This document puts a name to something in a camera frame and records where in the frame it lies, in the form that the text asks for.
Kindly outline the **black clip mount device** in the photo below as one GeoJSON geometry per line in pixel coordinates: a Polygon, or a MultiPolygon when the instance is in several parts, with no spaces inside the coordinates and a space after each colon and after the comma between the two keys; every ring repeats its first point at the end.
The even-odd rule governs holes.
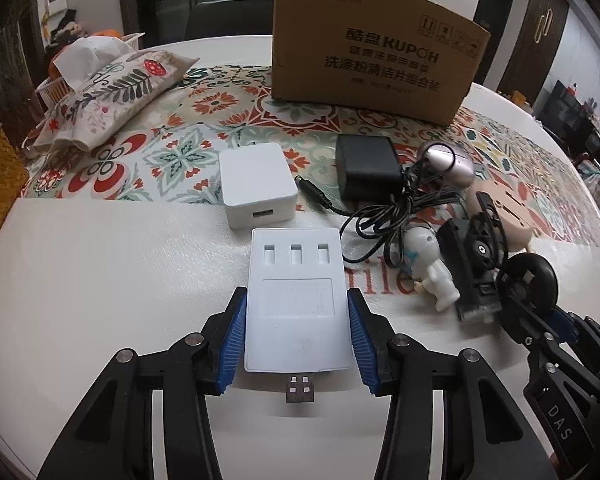
{"type": "Polygon", "coordinates": [[[460,322],[493,318],[501,311],[498,268],[508,258],[504,226],[491,196],[477,192],[479,211],[469,219],[449,219],[438,229],[444,263],[460,292],[455,310],[460,322]]]}

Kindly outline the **white robot figurine keychain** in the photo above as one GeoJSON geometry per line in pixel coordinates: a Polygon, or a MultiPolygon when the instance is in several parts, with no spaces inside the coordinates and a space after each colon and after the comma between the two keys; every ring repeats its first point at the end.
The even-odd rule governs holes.
{"type": "Polygon", "coordinates": [[[424,226],[403,231],[403,271],[414,281],[414,289],[434,296],[441,312],[460,299],[451,271],[442,260],[436,233],[424,226]]]}

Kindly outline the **white USB hub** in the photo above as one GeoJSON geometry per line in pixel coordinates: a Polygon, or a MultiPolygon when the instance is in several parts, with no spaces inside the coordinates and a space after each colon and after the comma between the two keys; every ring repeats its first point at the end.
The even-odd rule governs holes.
{"type": "Polygon", "coordinates": [[[244,367],[286,378],[286,401],[315,399],[314,376],[352,363],[347,280],[338,231],[251,233],[244,367]]]}

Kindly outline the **silver oval mouse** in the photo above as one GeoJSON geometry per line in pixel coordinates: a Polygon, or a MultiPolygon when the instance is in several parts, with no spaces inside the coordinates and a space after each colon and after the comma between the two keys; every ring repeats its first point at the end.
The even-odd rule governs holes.
{"type": "Polygon", "coordinates": [[[475,181],[475,165],[468,153],[455,145],[429,141],[418,149],[417,160],[427,177],[439,177],[451,188],[466,190],[475,181]]]}

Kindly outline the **white cube charger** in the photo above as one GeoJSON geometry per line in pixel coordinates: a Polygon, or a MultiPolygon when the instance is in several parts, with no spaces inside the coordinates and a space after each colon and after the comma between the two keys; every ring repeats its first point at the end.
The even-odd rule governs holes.
{"type": "Polygon", "coordinates": [[[278,144],[230,148],[220,153],[219,164],[222,200],[231,229],[294,218],[298,188],[278,144]]]}

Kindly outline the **patterned tile table runner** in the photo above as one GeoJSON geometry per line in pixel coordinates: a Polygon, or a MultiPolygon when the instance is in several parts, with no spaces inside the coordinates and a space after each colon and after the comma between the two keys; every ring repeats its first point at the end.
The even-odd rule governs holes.
{"type": "Polygon", "coordinates": [[[94,198],[218,204],[219,154],[274,142],[293,174],[339,200],[335,146],[340,134],[386,136],[401,162],[428,141],[465,150],[478,177],[514,190],[536,235],[600,247],[600,211],[576,170],[475,107],[437,127],[390,114],[273,98],[265,66],[193,68],[111,139],[88,151],[54,151],[31,167],[27,198],[94,198]]]}

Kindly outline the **floral fabric tissue cover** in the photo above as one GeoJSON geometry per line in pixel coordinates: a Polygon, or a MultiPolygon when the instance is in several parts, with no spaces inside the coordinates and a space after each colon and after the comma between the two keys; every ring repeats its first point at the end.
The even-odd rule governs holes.
{"type": "Polygon", "coordinates": [[[50,108],[33,149],[91,151],[196,63],[169,50],[135,50],[114,36],[76,40],[50,62],[69,93],[50,108]]]}

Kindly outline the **brown cardboard box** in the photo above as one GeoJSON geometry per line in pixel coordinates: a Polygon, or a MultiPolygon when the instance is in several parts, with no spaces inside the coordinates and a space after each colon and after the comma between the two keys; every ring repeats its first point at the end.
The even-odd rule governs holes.
{"type": "Polygon", "coordinates": [[[447,126],[489,39],[429,0],[274,0],[272,95],[447,126]]]}

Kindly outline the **dark dining chair left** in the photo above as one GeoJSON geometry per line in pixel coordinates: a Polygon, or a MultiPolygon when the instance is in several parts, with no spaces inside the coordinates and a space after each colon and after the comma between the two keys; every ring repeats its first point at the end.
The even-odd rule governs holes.
{"type": "Polygon", "coordinates": [[[190,9],[185,40],[272,35],[274,0],[215,0],[190,9]]]}

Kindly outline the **wall intercom panel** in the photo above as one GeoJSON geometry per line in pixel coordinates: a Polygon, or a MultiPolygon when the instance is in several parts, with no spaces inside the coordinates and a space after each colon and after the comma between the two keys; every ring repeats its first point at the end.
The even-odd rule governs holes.
{"type": "Polygon", "coordinates": [[[46,0],[48,14],[55,15],[67,9],[67,0],[46,0]]]}

